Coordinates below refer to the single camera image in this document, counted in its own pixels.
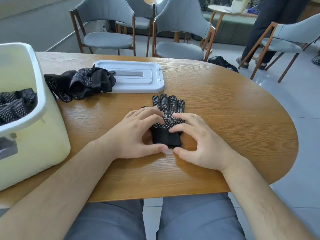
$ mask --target hand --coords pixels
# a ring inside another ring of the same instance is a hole
[[[206,122],[198,115],[192,113],[174,113],[173,116],[186,121],[178,124],[169,132],[185,132],[197,142],[197,150],[187,151],[176,147],[174,152],[183,160],[204,168],[224,171],[234,158],[240,156],[220,136],[218,136]]]
[[[97,142],[107,147],[106,153],[116,158],[137,158],[168,150],[164,144],[145,145],[142,136],[155,123],[164,124],[163,112],[157,107],[146,107],[129,112],[124,119],[109,130]]]

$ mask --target glove cuff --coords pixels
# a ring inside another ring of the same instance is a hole
[[[153,144],[165,144],[168,147],[181,147],[180,133],[170,133],[169,129],[153,128],[152,141]]]

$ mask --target white bin rim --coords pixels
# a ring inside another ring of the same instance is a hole
[[[33,70],[34,70],[38,103],[37,103],[37,106],[34,108],[34,110],[31,113],[29,113],[27,116],[17,121],[11,122],[9,124],[0,126],[0,137],[7,136],[10,133],[15,133],[17,131],[20,131],[24,128],[29,127],[30,125],[40,120],[46,112],[46,92],[45,92],[46,84],[42,75],[40,65],[38,63],[38,59],[36,57],[36,53],[34,52],[31,45],[25,44],[25,43],[0,44],[0,49],[2,46],[7,46],[7,45],[23,46],[26,52],[29,54],[29,57],[33,66]]]

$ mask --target logo on glove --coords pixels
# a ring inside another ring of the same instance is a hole
[[[173,117],[172,114],[170,114],[170,113],[165,113],[165,114],[162,116],[162,118],[163,118],[164,120],[177,120],[177,118]]]

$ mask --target person's right forearm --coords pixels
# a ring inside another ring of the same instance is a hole
[[[248,159],[239,155],[234,164],[222,173],[257,240],[316,239],[274,193]]]

